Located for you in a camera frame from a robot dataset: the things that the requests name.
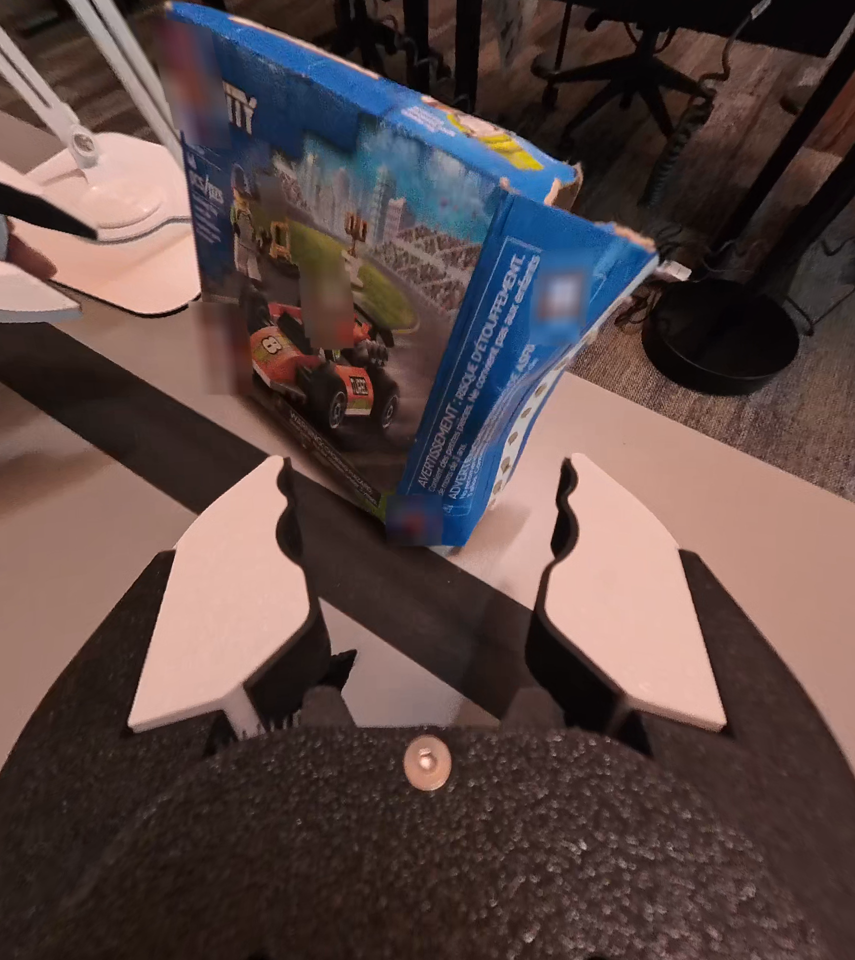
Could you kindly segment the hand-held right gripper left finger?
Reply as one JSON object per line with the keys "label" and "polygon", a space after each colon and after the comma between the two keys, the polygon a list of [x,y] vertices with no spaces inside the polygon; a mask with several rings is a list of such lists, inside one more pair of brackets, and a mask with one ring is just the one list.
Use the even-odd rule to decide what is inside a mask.
{"label": "hand-held right gripper left finger", "polygon": [[135,734],[221,714],[236,737],[294,723],[324,677],[289,459],[272,455],[178,540],[133,696]]}

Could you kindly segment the person's left hand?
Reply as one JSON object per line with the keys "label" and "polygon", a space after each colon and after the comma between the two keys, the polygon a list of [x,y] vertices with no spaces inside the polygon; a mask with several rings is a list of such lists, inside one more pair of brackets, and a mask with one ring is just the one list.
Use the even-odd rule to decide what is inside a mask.
{"label": "person's left hand", "polygon": [[7,226],[6,262],[41,282],[51,281],[57,273],[57,268],[53,262],[36,248],[27,244],[14,232],[10,223]]}

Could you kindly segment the black round floor base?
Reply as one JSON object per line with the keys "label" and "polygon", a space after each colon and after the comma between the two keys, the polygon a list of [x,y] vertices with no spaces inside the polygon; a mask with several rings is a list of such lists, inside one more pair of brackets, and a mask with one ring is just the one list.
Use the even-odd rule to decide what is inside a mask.
{"label": "black round floor base", "polygon": [[641,324],[652,366],[677,386],[714,397],[764,389],[798,355],[801,334],[771,297],[727,279],[670,283]]}

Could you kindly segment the blue lego set box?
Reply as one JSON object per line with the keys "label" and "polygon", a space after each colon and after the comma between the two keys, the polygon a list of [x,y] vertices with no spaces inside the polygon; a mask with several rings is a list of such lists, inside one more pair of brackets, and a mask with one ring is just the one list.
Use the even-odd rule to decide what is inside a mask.
{"label": "blue lego set box", "polygon": [[187,2],[158,42],[258,401],[389,537],[465,546],[656,246],[571,212],[578,165],[308,42]]}

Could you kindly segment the black desk leg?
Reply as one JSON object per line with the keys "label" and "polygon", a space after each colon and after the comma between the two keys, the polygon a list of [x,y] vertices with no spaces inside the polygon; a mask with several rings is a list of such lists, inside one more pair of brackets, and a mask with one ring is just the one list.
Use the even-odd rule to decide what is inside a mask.
{"label": "black desk leg", "polygon": [[707,247],[699,276],[722,267],[771,191],[855,76],[855,26],[801,111]]}

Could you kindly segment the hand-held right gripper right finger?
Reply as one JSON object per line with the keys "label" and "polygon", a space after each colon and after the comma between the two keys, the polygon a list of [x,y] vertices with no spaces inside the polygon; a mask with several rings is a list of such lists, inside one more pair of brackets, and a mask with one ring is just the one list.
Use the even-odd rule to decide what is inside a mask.
{"label": "hand-held right gripper right finger", "polygon": [[565,724],[613,736],[632,714],[717,734],[727,725],[682,551],[592,460],[562,462],[551,560],[525,663]]}

